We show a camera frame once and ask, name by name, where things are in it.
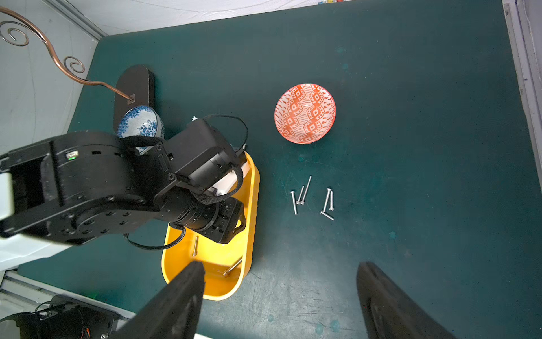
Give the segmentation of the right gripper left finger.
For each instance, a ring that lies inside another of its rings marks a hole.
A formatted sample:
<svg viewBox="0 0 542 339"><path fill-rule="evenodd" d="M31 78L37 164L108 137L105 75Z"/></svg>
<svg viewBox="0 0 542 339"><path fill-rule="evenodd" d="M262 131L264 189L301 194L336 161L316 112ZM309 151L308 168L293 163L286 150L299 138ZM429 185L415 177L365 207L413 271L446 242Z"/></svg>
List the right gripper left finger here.
<svg viewBox="0 0 542 339"><path fill-rule="evenodd" d="M204 266L194 261L112 337L194 338L204 289Z"/></svg>

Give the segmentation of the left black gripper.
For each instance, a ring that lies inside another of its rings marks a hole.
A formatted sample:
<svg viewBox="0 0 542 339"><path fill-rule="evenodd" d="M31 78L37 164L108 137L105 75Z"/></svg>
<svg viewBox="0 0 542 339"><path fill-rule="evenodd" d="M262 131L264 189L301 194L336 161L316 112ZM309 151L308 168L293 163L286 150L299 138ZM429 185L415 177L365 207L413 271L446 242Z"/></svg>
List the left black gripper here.
<svg viewBox="0 0 542 339"><path fill-rule="evenodd" d="M246 227L244 205L230 197L205 205L187 189L175 187L163 197L160 220L175 229L193 230L219 244L227 244Z"/></svg>

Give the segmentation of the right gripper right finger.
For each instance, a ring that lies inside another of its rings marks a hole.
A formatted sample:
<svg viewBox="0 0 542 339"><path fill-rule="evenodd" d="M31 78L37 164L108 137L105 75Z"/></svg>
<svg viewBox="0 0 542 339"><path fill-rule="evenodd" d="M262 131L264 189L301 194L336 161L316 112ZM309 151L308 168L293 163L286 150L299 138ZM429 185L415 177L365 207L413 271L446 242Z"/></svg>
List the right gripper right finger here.
<svg viewBox="0 0 542 339"><path fill-rule="evenodd" d="M369 338L454 338L373 262L359 264L357 292Z"/></svg>

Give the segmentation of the short silver screw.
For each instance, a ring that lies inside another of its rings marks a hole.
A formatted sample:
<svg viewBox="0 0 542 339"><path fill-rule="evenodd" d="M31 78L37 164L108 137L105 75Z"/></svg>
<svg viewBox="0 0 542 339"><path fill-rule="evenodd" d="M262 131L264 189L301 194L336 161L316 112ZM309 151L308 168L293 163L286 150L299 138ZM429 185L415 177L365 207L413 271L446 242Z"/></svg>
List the short silver screw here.
<svg viewBox="0 0 542 339"><path fill-rule="evenodd" d="M294 215L297 216L298 215L298 210L297 210L297 204L296 204L295 190L291 190L290 194L291 194L291 198L292 198L292 206L293 206Z"/></svg>

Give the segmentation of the long thin silver screw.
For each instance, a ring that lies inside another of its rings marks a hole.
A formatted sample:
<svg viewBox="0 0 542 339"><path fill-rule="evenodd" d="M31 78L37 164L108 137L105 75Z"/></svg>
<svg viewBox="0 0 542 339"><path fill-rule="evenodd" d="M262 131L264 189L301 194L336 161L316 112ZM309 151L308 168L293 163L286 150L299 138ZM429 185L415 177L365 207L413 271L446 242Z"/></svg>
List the long thin silver screw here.
<svg viewBox="0 0 542 339"><path fill-rule="evenodd" d="M308 179L308 181L306 183L306 186L304 187L303 195L301 196L301 200L300 200L301 205L305 204L307 192L309 190L309 186L311 184L311 181L312 181L312 175L309 175L309 179Z"/></svg>

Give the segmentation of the silver screw crosswise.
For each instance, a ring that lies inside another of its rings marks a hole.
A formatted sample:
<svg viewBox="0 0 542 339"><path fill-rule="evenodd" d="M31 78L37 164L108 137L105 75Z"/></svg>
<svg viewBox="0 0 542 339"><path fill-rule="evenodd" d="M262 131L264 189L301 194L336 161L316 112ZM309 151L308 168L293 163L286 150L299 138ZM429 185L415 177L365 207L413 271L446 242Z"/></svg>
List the silver screw crosswise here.
<svg viewBox="0 0 542 339"><path fill-rule="evenodd" d="M326 218L330 219L330 220L333 220L335 221L334 217L332 217L331 215L327 214L326 212L324 212L323 210L320 212L320 214L322 216L325 216Z"/></svg>

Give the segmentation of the silver screw pair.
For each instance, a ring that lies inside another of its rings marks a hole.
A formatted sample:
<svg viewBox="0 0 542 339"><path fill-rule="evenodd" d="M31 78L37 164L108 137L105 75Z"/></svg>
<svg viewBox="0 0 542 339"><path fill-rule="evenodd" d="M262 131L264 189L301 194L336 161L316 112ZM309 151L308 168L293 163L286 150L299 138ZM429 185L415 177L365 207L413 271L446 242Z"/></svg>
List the silver screw pair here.
<svg viewBox="0 0 542 339"><path fill-rule="evenodd" d="M328 204L329 204L331 192L332 192L332 189L330 187L328 187L326 197L325 197L325 203L324 203L323 210L322 210L323 213L326 213L326 211L327 211L327 207L328 207Z"/></svg>

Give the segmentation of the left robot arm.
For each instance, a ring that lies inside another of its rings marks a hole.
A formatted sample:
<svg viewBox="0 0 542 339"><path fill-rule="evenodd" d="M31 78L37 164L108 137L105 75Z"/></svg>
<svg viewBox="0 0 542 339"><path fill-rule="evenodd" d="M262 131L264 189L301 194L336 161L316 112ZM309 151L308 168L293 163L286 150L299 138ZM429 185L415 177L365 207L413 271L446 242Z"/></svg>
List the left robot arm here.
<svg viewBox="0 0 542 339"><path fill-rule="evenodd" d="M80 131L1 157L1 269L156 219L226 244L243 226L244 149L216 131L170 140Z"/></svg>

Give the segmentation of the silver screw in box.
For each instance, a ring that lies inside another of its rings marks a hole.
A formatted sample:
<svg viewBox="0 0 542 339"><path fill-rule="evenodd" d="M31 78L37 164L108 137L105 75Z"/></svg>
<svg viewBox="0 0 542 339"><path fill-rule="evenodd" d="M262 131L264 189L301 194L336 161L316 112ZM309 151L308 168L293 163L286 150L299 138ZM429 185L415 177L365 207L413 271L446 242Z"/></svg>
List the silver screw in box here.
<svg viewBox="0 0 542 339"><path fill-rule="evenodd" d="M193 240L193 251L191 255L193 258L195 258L198 254L198 241L199 241L199 236L195 236Z"/></svg>

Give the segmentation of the silver screw box corner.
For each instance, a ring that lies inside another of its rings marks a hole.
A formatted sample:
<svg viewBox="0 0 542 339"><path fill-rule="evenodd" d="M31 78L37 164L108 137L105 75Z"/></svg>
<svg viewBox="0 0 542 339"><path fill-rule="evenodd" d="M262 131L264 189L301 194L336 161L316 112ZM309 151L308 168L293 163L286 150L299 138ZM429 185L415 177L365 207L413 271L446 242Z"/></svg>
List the silver screw box corner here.
<svg viewBox="0 0 542 339"><path fill-rule="evenodd" d="M243 258L239 258L234 264L232 264L224 273L223 276L227 277L231 274L231 272L236 269L243 261Z"/></svg>

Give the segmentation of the blue white floral bowl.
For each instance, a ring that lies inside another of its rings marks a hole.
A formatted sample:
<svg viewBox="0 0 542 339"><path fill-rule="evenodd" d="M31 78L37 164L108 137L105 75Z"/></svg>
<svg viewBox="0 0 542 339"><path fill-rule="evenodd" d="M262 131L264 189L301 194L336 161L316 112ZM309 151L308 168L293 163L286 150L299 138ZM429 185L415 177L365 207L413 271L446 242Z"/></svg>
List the blue white floral bowl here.
<svg viewBox="0 0 542 339"><path fill-rule="evenodd" d="M165 140L165 128L162 118L154 109L139 105L130 109L122 118L117 128L119 138L144 136Z"/></svg>

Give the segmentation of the red white patterned bowl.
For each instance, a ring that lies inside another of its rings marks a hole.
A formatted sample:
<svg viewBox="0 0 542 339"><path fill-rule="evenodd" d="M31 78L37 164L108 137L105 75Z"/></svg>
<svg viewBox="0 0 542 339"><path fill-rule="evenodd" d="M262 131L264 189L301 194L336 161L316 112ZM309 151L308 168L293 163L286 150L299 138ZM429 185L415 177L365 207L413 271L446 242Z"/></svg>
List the red white patterned bowl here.
<svg viewBox="0 0 542 339"><path fill-rule="evenodd" d="M287 90L275 106L274 121L279 134L299 145L315 143L333 127L337 108L324 87L303 83Z"/></svg>

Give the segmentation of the green mat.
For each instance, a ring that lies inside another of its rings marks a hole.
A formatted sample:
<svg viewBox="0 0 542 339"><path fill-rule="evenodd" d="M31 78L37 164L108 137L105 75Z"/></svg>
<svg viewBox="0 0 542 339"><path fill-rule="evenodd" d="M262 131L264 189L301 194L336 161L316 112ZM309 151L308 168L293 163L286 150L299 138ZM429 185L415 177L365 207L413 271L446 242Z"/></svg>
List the green mat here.
<svg viewBox="0 0 542 339"><path fill-rule="evenodd" d="M251 269L203 303L211 338L365 338L372 261L459 338L541 337L541 186L500 1L349 1L114 35L90 77L155 74L167 137L192 117L261 175ZM313 83L337 117L312 144L275 106ZM312 175L304 205L296 200ZM327 188L335 210L322 216Z"/></svg>

